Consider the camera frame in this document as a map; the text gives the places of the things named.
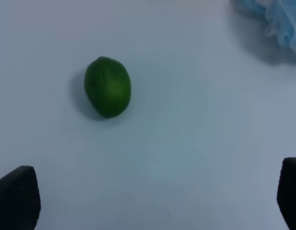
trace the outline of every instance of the blue fabric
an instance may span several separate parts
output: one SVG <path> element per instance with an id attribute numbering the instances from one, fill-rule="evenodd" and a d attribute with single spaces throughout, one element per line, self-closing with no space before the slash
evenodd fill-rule
<path id="1" fill-rule="evenodd" d="M 282 47 L 296 53 L 296 0 L 272 0 L 266 7 L 258 0 L 240 0 L 249 10 L 265 15 L 267 36 L 276 36 Z"/>

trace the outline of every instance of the white surface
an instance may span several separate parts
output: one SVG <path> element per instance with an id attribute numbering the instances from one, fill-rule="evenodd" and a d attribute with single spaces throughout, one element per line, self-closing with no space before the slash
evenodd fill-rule
<path id="1" fill-rule="evenodd" d="M 285 230 L 296 57 L 226 0 L 0 0 L 0 177 L 36 169 L 37 230 Z M 121 61 L 132 102 L 82 90 Z"/>

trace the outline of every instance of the citrus fruit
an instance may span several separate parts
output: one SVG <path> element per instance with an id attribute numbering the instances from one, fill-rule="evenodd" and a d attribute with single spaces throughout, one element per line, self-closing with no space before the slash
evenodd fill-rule
<path id="1" fill-rule="evenodd" d="M 120 62 L 99 57 L 86 69 L 84 89 L 93 107 L 105 118 L 120 115 L 129 105 L 131 81 Z"/>

